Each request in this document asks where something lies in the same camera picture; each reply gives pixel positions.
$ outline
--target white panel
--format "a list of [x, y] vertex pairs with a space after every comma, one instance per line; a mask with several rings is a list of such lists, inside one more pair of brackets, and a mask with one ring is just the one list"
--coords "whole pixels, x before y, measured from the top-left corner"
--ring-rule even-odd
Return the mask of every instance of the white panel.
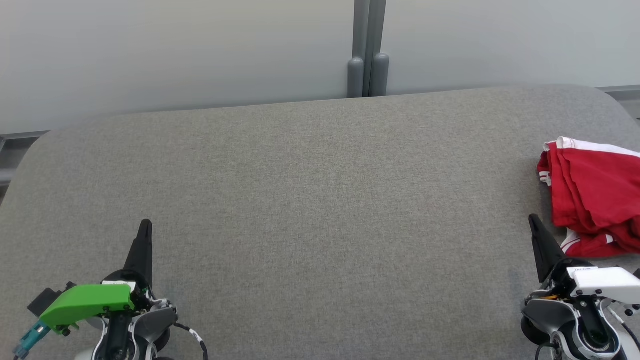
[[388, 94], [640, 84], [638, 0], [388, 0]]
[[346, 96], [353, 2], [0, 0], [0, 134]]

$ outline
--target red cloth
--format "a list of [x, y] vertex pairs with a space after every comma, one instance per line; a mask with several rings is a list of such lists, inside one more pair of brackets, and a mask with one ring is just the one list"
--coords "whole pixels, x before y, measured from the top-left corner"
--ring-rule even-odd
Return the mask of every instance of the red cloth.
[[545, 144], [538, 172], [554, 225], [576, 232], [562, 244], [567, 255], [640, 253], [640, 153], [560, 137]]

